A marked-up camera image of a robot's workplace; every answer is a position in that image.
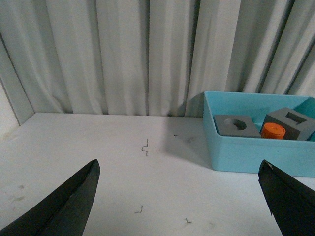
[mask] orange cylinder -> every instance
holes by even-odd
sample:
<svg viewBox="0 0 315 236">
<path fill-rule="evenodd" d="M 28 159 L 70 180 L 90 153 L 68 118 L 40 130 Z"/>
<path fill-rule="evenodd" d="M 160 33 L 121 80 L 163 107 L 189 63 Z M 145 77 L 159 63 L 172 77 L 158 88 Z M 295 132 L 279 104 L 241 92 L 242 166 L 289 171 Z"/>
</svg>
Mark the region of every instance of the orange cylinder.
<svg viewBox="0 0 315 236">
<path fill-rule="evenodd" d="M 285 128 L 276 123 L 265 123 L 261 131 L 261 137 L 265 139 L 283 139 Z"/>
</svg>

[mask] gray block with round hole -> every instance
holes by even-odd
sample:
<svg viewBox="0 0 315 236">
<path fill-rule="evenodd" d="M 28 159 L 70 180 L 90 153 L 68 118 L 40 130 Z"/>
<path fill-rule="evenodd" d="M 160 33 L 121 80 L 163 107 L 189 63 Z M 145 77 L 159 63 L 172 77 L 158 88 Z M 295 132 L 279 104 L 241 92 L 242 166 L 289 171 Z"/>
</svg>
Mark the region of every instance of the gray block with round hole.
<svg viewBox="0 0 315 236">
<path fill-rule="evenodd" d="M 269 122 L 279 124 L 285 128 L 283 139 L 305 141 L 315 131 L 315 119 L 288 107 L 268 113 L 262 127 Z"/>
<path fill-rule="evenodd" d="M 222 136 L 261 138 L 249 116 L 214 115 L 218 134 Z"/>
</svg>

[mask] blue plastic bin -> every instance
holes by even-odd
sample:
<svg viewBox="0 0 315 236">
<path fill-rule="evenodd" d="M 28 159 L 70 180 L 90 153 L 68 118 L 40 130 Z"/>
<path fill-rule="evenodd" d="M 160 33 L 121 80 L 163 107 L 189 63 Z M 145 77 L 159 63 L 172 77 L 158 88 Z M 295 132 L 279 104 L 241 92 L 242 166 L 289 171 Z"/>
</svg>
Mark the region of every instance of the blue plastic bin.
<svg viewBox="0 0 315 236">
<path fill-rule="evenodd" d="M 203 124 L 214 170 L 258 173 L 266 159 L 290 175 L 315 177 L 315 134 L 310 141 L 221 136 L 213 119 L 214 115 L 247 115 L 260 130 L 266 114 L 283 107 L 315 118 L 314 98 L 212 91 L 204 97 Z"/>
</svg>

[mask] gray foam block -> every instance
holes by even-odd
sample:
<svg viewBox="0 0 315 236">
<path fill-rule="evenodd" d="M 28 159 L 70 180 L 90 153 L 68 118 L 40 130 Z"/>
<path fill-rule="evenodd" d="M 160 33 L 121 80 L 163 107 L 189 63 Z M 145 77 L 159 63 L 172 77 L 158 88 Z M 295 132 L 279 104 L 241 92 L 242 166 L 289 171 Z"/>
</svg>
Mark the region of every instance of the gray foam block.
<svg viewBox="0 0 315 236">
<path fill-rule="evenodd" d="M 283 139 L 305 141 L 315 131 L 314 119 L 287 107 L 268 113 L 262 127 L 268 122 L 279 124 L 285 128 Z"/>
<path fill-rule="evenodd" d="M 218 134 L 247 138 L 261 138 L 249 116 L 214 115 Z"/>
</svg>

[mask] white curtain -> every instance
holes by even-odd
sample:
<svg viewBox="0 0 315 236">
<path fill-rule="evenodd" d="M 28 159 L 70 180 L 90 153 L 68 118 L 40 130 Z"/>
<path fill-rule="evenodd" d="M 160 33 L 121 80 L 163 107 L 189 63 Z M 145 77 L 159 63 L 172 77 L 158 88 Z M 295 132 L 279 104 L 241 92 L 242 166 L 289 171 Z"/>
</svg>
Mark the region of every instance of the white curtain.
<svg viewBox="0 0 315 236">
<path fill-rule="evenodd" d="M 313 0 L 3 0 L 0 34 L 20 123 L 202 116 L 206 90 L 315 96 Z"/>
</svg>

